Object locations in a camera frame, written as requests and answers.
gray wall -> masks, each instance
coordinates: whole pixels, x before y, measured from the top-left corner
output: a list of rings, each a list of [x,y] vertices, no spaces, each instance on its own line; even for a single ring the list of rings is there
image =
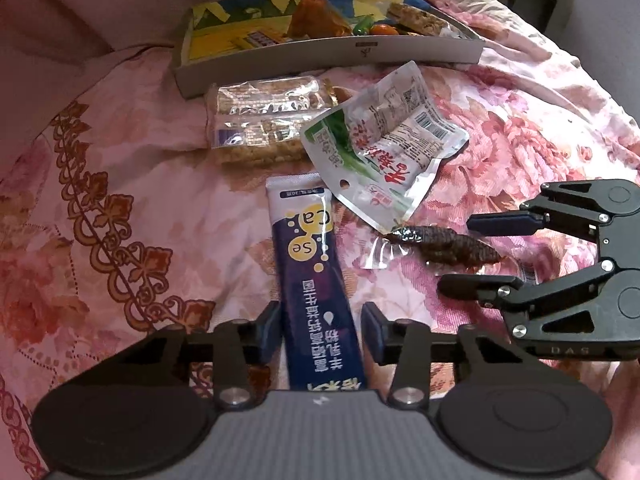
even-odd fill
[[[574,0],[557,43],[640,120],[640,0]]]

metal bolt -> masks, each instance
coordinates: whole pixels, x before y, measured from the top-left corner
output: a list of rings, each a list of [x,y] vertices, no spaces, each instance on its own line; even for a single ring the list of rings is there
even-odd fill
[[[524,325],[516,325],[513,327],[513,336],[521,338],[527,335],[527,327]]]
[[[406,386],[393,392],[392,397],[402,404],[416,404],[424,399],[424,392],[412,386]]]
[[[244,388],[227,388],[220,393],[220,400],[230,406],[240,406],[251,399],[251,394]]]

ribbed gray surface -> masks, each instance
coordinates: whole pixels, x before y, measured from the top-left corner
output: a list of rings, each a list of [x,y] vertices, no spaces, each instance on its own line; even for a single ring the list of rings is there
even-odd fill
[[[54,473],[49,480],[70,480]],[[248,412],[220,416],[185,460],[146,480],[491,480],[512,478],[466,462],[427,419],[375,391],[271,392]],[[597,480],[593,472],[566,480]]]

orange wrapped candy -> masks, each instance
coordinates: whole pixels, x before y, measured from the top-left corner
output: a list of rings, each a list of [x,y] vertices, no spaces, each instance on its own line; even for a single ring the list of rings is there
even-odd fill
[[[328,0],[300,0],[291,17],[287,36],[317,40],[352,36],[352,32],[349,23]]]
[[[369,30],[369,34],[372,36],[399,36],[400,33],[395,30],[391,25],[386,23],[378,23]]]

pink floral fabric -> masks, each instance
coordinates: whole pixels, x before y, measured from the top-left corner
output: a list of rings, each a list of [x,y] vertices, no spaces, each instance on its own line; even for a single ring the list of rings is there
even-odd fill
[[[640,130],[577,59],[494,0],[432,0],[488,37],[477,66],[422,73],[443,115],[470,134],[444,164],[412,217],[464,230],[473,212],[517,208],[540,183],[626,178],[640,183]],[[264,183],[311,171],[309,162],[221,168],[207,148],[201,100],[184,101],[170,52],[149,49],[114,69],[52,119],[0,183],[0,479],[42,478],[30,413],[50,389],[168,324],[211,330],[256,317],[277,298]],[[392,68],[334,68],[324,76],[357,91]],[[334,204],[338,254],[356,324],[365,301],[395,319],[453,332],[477,323],[502,332],[494,311],[436,294],[417,255],[388,269],[358,262],[370,229]],[[591,265],[594,247],[542,231],[492,242],[543,280]],[[370,383],[392,370],[365,354]],[[562,364],[606,396],[616,423],[600,462],[608,478],[638,474],[637,362]],[[433,391],[452,385],[435,367]],[[210,367],[196,367],[203,395]],[[254,381],[285,387],[282,362]]]

